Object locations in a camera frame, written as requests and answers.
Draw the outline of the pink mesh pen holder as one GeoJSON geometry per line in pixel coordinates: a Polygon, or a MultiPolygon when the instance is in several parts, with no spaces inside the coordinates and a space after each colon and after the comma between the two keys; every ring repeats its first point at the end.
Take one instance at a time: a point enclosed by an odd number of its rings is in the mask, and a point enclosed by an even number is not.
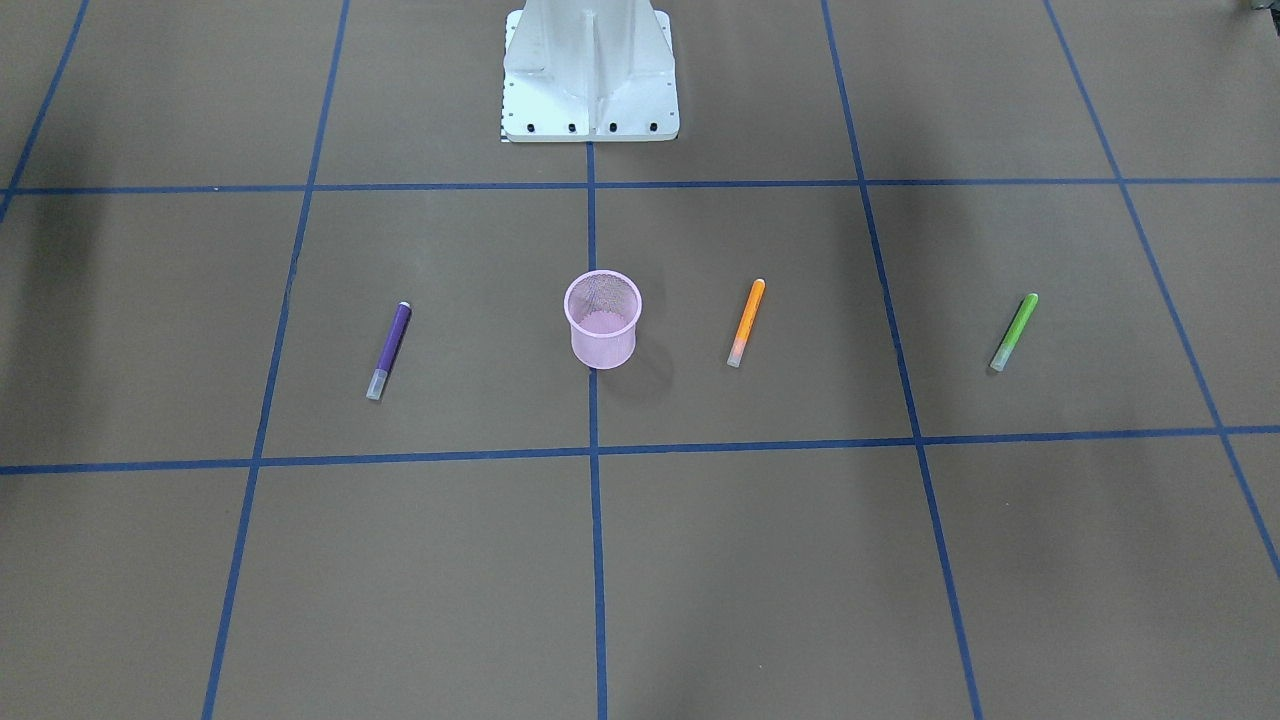
{"type": "Polygon", "coordinates": [[[643,314],[643,296],[630,278],[612,270],[580,275],[564,291],[563,313],[572,352],[582,365],[609,370],[630,360],[643,314]]]}

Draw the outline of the orange marker pen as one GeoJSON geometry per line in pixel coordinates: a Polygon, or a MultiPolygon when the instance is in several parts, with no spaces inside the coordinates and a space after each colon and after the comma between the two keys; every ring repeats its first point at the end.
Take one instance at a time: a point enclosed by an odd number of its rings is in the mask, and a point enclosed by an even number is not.
{"type": "Polygon", "coordinates": [[[745,304],[739,319],[737,328],[733,333],[733,341],[730,347],[730,354],[726,359],[726,364],[731,368],[740,368],[749,340],[751,337],[753,327],[759,313],[762,300],[764,297],[767,283],[764,278],[755,278],[748,291],[745,304]]]}

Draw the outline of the green marker pen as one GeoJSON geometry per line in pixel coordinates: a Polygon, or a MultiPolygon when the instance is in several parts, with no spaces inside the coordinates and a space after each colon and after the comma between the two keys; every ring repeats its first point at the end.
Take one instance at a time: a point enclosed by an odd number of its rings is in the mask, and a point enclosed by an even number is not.
{"type": "Polygon", "coordinates": [[[1025,332],[1028,322],[1038,307],[1038,304],[1039,295],[1034,292],[1027,293],[1021,299],[992,355],[992,359],[989,360],[988,369],[995,373],[1002,373],[1005,370],[1021,338],[1021,334],[1025,332]]]}

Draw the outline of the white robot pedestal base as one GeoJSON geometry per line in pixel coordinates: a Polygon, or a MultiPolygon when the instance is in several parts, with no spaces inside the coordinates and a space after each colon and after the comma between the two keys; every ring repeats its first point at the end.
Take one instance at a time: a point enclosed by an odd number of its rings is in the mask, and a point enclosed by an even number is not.
{"type": "Polygon", "coordinates": [[[504,22],[500,137],[639,143],[678,137],[669,14],[649,1],[527,1],[504,22]]]}

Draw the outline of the purple marker pen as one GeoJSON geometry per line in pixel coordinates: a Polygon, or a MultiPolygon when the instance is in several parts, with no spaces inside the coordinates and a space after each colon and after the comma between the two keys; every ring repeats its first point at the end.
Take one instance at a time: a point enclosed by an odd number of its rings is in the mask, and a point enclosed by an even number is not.
{"type": "Polygon", "coordinates": [[[392,369],[396,364],[396,357],[404,338],[404,332],[408,327],[412,311],[413,309],[410,302],[401,301],[397,304],[396,313],[390,320],[387,337],[384,338],[379,357],[366,388],[366,400],[379,401],[381,398],[387,382],[390,378],[392,369]]]}

